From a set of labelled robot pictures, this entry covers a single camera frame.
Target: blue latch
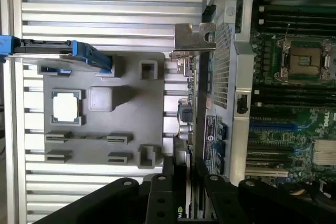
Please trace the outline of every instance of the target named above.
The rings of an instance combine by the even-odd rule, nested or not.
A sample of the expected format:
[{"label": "blue latch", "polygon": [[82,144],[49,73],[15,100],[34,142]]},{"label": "blue latch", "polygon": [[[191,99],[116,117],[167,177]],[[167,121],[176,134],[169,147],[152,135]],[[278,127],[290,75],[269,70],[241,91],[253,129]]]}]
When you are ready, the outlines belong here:
[{"label": "blue latch", "polygon": [[81,58],[86,64],[98,67],[103,72],[109,73],[112,69],[112,58],[98,51],[93,46],[68,41],[36,41],[31,39],[19,39],[14,36],[0,36],[0,63],[4,63],[5,57],[13,54],[71,54]]},{"label": "blue latch", "polygon": [[20,39],[14,36],[0,36],[0,63],[5,63],[5,57],[14,53],[14,47],[19,41]]}]

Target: pcie slot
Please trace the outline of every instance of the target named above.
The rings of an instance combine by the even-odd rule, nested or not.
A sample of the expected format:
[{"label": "pcie slot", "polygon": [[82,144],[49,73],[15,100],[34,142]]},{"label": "pcie slot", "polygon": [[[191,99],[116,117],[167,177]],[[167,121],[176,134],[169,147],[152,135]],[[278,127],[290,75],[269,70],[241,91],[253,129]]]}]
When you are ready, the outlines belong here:
[{"label": "pcie slot", "polygon": [[283,168],[246,167],[245,176],[288,177],[288,171]]},{"label": "pcie slot", "polygon": [[250,122],[250,129],[296,131],[298,127],[296,124],[292,124],[292,123],[281,124],[281,123]]},{"label": "pcie slot", "polygon": [[259,164],[259,165],[263,165],[263,164],[267,164],[267,165],[277,165],[277,164],[291,164],[292,160],[289,159],[286,156],[264,156],[264,155],[260,155],[260,156],[248,156],[246,159],[246,162],[248,164]]},{"label": "pcie slot", "polygon": [[255,167],[276,167],[277,165],[291,165],[292,161],[291,160],[287,160],[287,161],[269,161],[269,160],[257,160],[257,161],[250,161],[247,160],[246,161],[246,165],[252,165]]},{"label": "pcie slot", "polygon": [[248,152],[268,152],[268,153],[282,153],[282,154],[290,154],[293,153],[293,149],[288,146],[271,146],[271,145],[252,145],[249,144]]}]

